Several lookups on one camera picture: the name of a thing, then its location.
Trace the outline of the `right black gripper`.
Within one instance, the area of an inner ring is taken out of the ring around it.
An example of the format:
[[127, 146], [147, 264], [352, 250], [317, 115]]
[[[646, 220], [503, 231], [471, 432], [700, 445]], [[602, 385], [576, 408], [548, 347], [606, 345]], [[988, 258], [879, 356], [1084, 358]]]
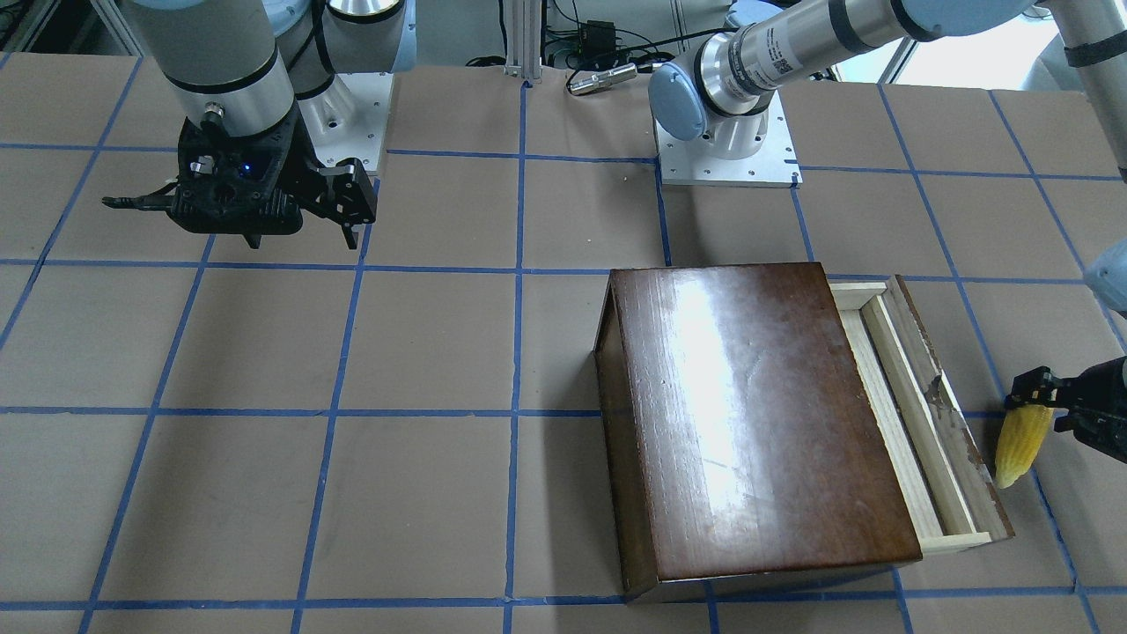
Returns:
[[289, 148], [276, 180], [281, 218], [289, 230], [302, 227], [302, 211], [341, 227], [349, 250], [358, 249], [363, 227], [378, 220], [378, 191], [360, 158], [323, 167], [301, 114], [287, 114], [278, 124]]

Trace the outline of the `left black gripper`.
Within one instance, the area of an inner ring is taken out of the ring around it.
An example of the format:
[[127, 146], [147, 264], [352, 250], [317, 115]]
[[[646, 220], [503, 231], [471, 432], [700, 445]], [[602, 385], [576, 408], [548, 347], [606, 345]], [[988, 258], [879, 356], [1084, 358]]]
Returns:
[[1048, 368], [1038, 366], [1018, 374], [1004, 409], [1051, 407], [1066, 409], [1061, 430], [1071, 432], [1079, 443], [1104, 453], [1122, 463], [1126, 461], [1126, 386], [1125, 357], [1113, 358], [1083, 370], [1079, 377], [1063, 379]]

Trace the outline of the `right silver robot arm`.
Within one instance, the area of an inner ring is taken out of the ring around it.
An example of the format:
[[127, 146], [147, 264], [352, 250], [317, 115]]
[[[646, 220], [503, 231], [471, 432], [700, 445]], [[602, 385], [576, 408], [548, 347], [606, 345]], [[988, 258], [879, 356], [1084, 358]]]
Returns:
[[161, 212], [186, 232], [298, 233], [307, 214], [356, 249], [378, 218], [361, 157], [318, 150], [365, 120], [343, 75], [411, 70], [412, 1], [128, 1], [123, 12], [181, 104], [177, 175], [110, 209]]

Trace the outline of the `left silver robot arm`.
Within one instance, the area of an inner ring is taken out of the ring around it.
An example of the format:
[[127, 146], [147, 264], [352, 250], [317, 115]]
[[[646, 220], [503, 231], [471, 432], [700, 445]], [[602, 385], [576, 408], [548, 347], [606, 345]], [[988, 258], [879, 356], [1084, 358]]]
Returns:
[[[649, 101], [663, 130], [693, 141], [711, 122], [740, 119], [781, 84], [813, 70], [866, 54], [890, 41], [970, 36], [1006, 23], [1027, 1], [801, 1], [733, 33], [716, 33], [696, 52], [653, 73]], [[1050, 1], [1064, 55], [1095, 111], [1116, 167], [1124, 169], [1124, 7], [1118, 1]], [[1124, 360], [1083, 370], [1076, 378], [1027, 370], [1004, 401], [1006, 417], [995, 465], [1026, 468], [1022, 450], [1039, 450], [1045, 434], [1019, 421], [1032, 407], [1061, 409], [1058, 432], [1124, 459]]]

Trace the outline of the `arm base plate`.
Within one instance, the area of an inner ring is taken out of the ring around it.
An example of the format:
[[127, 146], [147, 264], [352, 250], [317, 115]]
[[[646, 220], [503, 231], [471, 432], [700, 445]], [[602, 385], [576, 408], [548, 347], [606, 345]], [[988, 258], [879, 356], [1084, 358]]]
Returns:
[[347, 73], [335, 75], [323, 92], [299, 100], [318, 160], [334, 167], [360, 159], [371, 177], [381, 173], [392, 92], [390, 73]]
[[752, 117], [710, 116], [706, 134], [693, 140], [673, 137], [657, 120], [653, 132], [664, 184], [792, 188], [804, 181], [778, 92]]

